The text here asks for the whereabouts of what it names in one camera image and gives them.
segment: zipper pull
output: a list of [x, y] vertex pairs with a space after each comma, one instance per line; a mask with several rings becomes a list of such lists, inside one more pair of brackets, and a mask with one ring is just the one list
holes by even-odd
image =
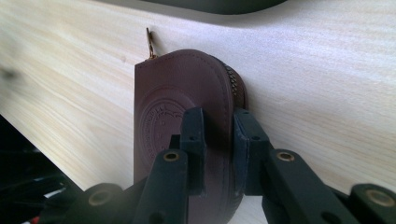
[[146, 36], [148, 38], [148, 51], [149, 51], [148, 60], [155, 59], [155, 58], [157, 58], [157, 55], [154, 54], [154, 49], [152, 48], [152, 44], [151, 44], [152, 35], [151, 35], [151, 32], [149, 31], [149, 28], [146, 28]]

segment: wooden plank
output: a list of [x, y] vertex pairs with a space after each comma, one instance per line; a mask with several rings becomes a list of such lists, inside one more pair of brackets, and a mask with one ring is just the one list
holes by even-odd
[[0, 2], [0, 113], [82, 188], [132, 184], [134, 65], [149, 27], [160, 55], [198, 49], [238, 71], [273, 144], [327, 184], [396, 190], [395, 1], [239, 16], [117, 3]]

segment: metal rivet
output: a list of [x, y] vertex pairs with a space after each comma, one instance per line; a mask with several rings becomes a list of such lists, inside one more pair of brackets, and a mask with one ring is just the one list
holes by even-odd
[[392, 199], [388, 194], [377, 189], [367, 189], [367, 197], [376, 204], [384, 207], [392, 207], [395, 205], [395, 200]]
[[276, 154], [276, 156], [282, 161], [294, 161], [294, 156], [288, 152], [279, 152]]
[[172, 151], [172, 152], [168, 152], [165, 155], [163, 155], [163, 159], [166, 161], [177, 161], [179, 159], [179, 155]]
[[91, 206], [99, 206], [108, 203], [113, 198], [113, 193], [106, 189], [100, 189], [93, 193], [88, 199], [88, 203]]

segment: light wood board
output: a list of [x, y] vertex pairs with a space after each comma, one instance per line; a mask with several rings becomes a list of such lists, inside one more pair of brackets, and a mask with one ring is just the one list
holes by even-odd
[[[239, 16], [118, 4], [0, 1], [0, 114], [83, 189], [133, 182], [148, 27], [160, 55], [198, 49], [238, 71], [273, 145], [325, 183], [396, 191], [396, 1], [296, 0]], [[258, 206], [246, 198], [232, 223], [262, 223]]]

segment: brown leather pouch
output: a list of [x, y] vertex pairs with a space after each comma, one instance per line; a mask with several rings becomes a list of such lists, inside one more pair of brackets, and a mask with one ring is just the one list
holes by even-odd
[[233, 187], [233, 109], [247, 107], [244, 83], [220, 60], [194, 49], [139, 63], [134, 71], [134, 182], [180, 134], [186, 109], [205, 111], [205, 196], [190, 196], [189, 224], [227, 223], [240, 203]]

